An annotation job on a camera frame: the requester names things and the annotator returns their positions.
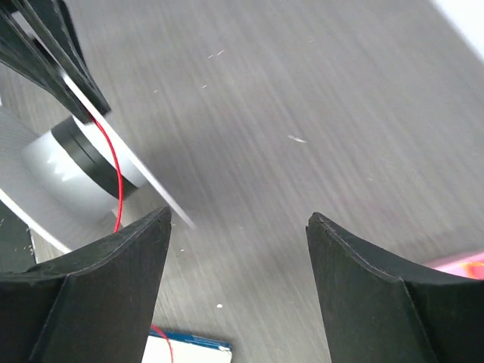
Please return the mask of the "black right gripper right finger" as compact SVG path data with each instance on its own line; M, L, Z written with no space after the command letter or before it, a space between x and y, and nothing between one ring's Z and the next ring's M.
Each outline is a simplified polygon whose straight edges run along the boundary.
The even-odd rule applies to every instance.
M481 362L483 283L411 262L314 213L306 227L334 362Z

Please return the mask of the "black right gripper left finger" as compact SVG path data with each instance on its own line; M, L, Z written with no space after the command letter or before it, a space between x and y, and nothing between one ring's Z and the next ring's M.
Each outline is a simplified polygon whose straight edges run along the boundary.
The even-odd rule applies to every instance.
M140 362L169 248L159 208L71 253L1 275L3 362Z

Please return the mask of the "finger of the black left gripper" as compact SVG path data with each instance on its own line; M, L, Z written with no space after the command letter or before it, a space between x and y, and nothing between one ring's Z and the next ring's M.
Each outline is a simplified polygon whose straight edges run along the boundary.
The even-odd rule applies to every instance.
M59 69L20 28L8 7L1 7L1 62L53 95L80 121L91 122L91 114L67 87Z
M16 13L24 17L33 33L20 28L59 69L62 79L69 76L93 107L107 115L110 105L89 72L66 2L12 1L11 14Z

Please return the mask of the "white perforated cable spool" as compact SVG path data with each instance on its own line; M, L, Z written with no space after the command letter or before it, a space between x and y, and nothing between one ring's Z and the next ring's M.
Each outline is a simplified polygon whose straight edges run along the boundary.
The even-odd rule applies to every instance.
M38 236L69 253L111 233L113 211L151 185L193 221L106 119L69 116L42 135L1 109L1 202Z

